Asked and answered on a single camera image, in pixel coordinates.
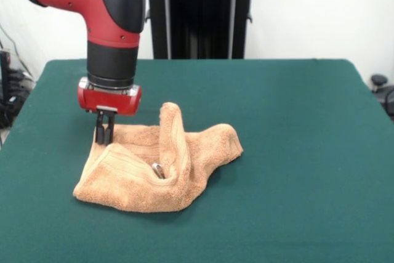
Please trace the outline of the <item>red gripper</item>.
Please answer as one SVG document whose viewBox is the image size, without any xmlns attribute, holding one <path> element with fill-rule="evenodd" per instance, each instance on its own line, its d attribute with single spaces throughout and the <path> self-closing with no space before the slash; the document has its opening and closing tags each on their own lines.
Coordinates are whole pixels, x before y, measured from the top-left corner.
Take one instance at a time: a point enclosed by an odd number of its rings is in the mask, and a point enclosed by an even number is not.
<svg viewBox="0 0 394 263">
<path fill-rule="evenodd" d="M 87 111 L 112 111 L 123 116 L 136 114 L 142 97 L 142 88 L 133 84 L 128 89 L 103 89 L 82 77 L 78 83 L 79 106 Z M 95 125 L 95 142 L 106 146 L 113 143 L 115 114 L 108 115 L 106 129 L 103 126 L 103 113 L 97 113 Z"/>
</svg>

